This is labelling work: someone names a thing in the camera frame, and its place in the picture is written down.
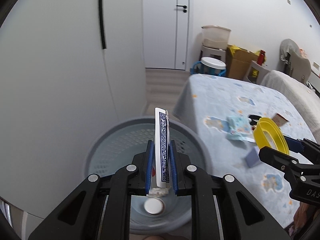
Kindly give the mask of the brown cardboard box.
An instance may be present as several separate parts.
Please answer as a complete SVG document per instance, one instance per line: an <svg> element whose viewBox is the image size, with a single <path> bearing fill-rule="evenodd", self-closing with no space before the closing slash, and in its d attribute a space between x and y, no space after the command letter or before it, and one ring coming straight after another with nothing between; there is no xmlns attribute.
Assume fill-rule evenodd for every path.
<svg viewBox="0 0 320 240"><path fill-rule="evenodd" d="M251 61L257 61L258 55L251 51L237 51L234 55L226 50L226 76L231 79L243 80Z"/></svg>

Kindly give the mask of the white side stool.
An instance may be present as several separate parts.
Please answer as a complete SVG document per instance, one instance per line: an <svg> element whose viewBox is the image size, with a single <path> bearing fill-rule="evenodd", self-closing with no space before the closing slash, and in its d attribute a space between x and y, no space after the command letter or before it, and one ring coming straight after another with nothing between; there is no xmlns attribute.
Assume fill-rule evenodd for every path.
<svg viewBox="0 0 320 240"><path fill-rule="evenodd" d="M265 75L269 72L270 71L264 66L257 64L255 61L251 61L243 80L260 85Z"/></svg>

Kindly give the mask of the red tiger snack bag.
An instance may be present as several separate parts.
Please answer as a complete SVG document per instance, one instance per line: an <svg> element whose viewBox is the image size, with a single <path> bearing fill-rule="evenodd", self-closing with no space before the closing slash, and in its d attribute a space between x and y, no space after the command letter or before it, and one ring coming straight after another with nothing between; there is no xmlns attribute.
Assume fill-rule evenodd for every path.
<svg viewBox="0 0 320 240"><path fill-rule="evenodd" d="M278 127L284 126L289 122L286 118L284 118L279 113L276 113L271 119Z"/></svg>

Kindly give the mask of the light blue patterned bedspread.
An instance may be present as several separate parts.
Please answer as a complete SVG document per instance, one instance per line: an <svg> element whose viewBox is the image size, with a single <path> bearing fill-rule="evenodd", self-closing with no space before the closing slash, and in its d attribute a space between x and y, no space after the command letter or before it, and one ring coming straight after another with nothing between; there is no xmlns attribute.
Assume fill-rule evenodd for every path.
<svg viewBox="0 0 320 240"><path fill-rule="evenodd" d="M301 115L283 94L245 81L194 74L185 83L172 113L205 144L210 174L233 175L282 227L293 222L299 202L289 197L291 187L283 173L265 163L248 167L245 157L256 146L253 135L231 140L227 122L230 116L271 118L279 113L288 120L281 127L285 135L314 140Z"/></svg>

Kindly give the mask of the grey chair with clothes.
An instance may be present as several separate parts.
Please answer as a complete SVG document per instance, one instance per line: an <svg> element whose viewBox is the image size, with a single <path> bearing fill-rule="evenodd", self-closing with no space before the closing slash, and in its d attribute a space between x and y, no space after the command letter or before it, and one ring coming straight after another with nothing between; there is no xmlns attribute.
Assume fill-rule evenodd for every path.
<svg viewBox="0 0 320 240"><path fill-rule="evenodd" d="M291 39L280 44L280 59L284 62L284 73L306 85L311 75L311 64L302 57L299 46Z"/></svg>

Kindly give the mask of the blue wet wipes pack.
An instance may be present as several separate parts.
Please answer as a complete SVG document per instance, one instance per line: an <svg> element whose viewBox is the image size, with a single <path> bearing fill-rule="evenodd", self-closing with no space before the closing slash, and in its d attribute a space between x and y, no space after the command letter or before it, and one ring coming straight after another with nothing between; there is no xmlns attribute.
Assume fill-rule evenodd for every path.
<svg viewBox="0 0 320 240"><path fill-rule="evenodd" d="M226 137L228 140L255 142L248 117L231 115L227 117L227 122L228 132Z"/></svg>

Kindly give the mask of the blue playing card box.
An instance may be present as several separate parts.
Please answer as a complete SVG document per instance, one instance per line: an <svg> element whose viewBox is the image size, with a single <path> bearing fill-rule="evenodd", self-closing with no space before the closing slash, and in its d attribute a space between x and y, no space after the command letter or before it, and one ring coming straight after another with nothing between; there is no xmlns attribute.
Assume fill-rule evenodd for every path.
<svg viewBox="0 0 320 240"><path fill-rule="evenodd" d="M169 150L169 116L168 111L155 108L155 171L156 185L164 189L170 185L168 150Z"/></svg>

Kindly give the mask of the white door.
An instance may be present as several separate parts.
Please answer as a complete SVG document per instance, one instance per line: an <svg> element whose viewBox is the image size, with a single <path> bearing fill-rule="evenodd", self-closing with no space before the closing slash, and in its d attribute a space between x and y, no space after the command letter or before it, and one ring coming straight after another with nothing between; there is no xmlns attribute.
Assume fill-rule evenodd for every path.
<svg viewBox="0 0 320 240"><path fill-rule="evenodd" d="M190 0L143 0L146 68L186 70ZM176 8L186 5L187 12Z"/></svg>

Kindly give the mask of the lavender rectangular box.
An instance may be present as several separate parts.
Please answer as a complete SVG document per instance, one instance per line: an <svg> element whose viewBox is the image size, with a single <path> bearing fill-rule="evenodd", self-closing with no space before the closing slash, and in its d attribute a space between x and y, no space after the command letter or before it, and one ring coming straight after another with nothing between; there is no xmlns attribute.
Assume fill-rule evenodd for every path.
<svg viewBox="0 0 320 240"><path fill-rule="evenodd" d="M246 164L249 168L255 167L261 164L259 158L259 147L254 146L245 157Z"/></svg>

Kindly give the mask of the round white lid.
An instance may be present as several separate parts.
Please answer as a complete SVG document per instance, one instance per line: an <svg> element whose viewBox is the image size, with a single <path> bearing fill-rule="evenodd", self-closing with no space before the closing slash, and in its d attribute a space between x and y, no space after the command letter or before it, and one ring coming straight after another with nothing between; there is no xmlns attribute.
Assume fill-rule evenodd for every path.
<svg viewBox="0 0 320 240"><path fill-rule="evenodd" d="M144 209L150 215L160 215L165 210L163 201L159 198L147 198L144 202Z"/></svg>

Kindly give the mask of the black elastic band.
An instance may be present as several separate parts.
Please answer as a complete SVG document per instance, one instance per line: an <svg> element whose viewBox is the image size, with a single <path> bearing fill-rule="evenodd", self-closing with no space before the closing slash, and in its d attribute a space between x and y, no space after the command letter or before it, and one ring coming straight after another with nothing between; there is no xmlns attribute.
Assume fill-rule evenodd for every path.
<svg viewBox="0 0 320 240"><path fill-rule="evenodd" d="M261 116L259 116L259 115L249 115L248 118L249 118L249 124L251 126L256 126L258 121L260 120Z"/></svg>

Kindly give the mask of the white wardrobe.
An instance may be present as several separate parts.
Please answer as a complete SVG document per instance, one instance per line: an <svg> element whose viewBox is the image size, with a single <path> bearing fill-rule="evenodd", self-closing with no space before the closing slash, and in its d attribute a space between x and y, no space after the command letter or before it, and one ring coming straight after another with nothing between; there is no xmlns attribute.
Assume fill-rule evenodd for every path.
<svg viewBox="0 0 320 240"><path fill-rule="evenodd" d="M46 217L145 106L142 0L18 0L1 26L1 197Z"/></svg>

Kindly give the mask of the white lidded blue bucket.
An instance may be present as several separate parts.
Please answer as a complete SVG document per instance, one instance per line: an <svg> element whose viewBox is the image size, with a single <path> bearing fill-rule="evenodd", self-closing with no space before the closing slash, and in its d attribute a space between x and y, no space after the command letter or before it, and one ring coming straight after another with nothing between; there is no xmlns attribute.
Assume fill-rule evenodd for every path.
<svg viewBox="0 0 320 240"><path fill-rule="evenodd" d="M190 74L208 74L214 76L226 76L226 64L212 57L202 57L200 61L193 64Z"/></svg>

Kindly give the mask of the grey plastic stool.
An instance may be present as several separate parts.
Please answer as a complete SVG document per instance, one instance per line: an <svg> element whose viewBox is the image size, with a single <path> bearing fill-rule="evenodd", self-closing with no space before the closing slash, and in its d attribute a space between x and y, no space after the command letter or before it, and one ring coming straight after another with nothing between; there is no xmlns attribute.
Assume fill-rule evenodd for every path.
<svg viewBox="0 0 320 240"><path fill-rule="evenodd" d="M201 51L199 55L199 60L202 57L212 57L218 59L222 62L226 62L226 51L222 49L209 48L206 46L201 46Z"/></svg>

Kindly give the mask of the yellow plastic bag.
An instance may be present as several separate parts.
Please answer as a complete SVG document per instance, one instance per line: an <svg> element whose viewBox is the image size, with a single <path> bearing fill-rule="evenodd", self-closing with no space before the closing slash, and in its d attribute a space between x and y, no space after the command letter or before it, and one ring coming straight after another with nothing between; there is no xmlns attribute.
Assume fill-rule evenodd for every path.
<svg viewBox="0 0 320 240"><path fill-rule="evenodd" d="M228 49L230 50L231 54L234 55L237 51L242 50L242 51L247 51L244 48L240 48L239 46L236 45L228 45Z"/></svg>

